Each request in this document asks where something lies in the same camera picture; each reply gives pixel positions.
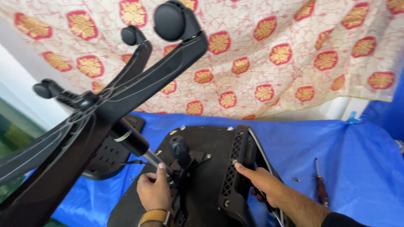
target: screwdriver handle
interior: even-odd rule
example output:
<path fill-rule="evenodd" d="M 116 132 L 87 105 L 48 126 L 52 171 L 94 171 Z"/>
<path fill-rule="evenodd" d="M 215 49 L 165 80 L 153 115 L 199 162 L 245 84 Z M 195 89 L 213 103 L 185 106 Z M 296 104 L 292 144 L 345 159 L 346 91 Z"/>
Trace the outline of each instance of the screwdriver handle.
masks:
<path fill-rule="evenodd" d="M 317 175 L 316 181 L 318 201 L 321 205 L 329 207 L 330 203 L 328 202 L 328 194 L 326 192 L 326 186 L 324 185 L 324 179 L 320 175 Z"/>

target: fingernail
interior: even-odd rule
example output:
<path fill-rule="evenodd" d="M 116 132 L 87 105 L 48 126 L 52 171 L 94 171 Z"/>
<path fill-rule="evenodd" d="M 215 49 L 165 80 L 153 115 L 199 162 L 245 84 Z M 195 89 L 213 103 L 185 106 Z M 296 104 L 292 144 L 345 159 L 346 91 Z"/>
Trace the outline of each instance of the fingernail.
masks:
<path fill-rule="evenodd" d="M 160 163 L 158 164 L 158 167 L 159 167 L 160 169 L 165 169 L 165 168 L 166 168 L 166 165 L 165 165 L 163 162 L 160 162 Z"/>

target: black sleeve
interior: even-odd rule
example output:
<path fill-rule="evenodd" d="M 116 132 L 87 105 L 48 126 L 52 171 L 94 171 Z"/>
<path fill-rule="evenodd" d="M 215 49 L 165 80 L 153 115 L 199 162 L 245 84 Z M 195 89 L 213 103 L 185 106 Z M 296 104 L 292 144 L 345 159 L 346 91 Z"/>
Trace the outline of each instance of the black sleeve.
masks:
<path fill-rule="evenodd" d="M 324 219 L 321 227 L 366 227 L 352 218 L 339 213 L 330 213 Z"/>

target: cloth backdrop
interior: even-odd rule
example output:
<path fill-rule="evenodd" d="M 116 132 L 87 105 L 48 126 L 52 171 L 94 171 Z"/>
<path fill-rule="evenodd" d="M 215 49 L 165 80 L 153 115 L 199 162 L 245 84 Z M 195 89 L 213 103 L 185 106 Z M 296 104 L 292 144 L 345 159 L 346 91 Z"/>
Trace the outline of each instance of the cloth backdrop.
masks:
<path fill-rule="evenodd" d="M 147 67 L 179 42 L 154 33 L 164 0 L 2 0 L 0 15 L 80 91 L 100 91 L 135 48 L 136 25 L 153 44 Z M 390 101 L 402 69 L 404 0 L 181 0 L 208 52 L 139 111 L 252 120 L 338 96 Z"/>

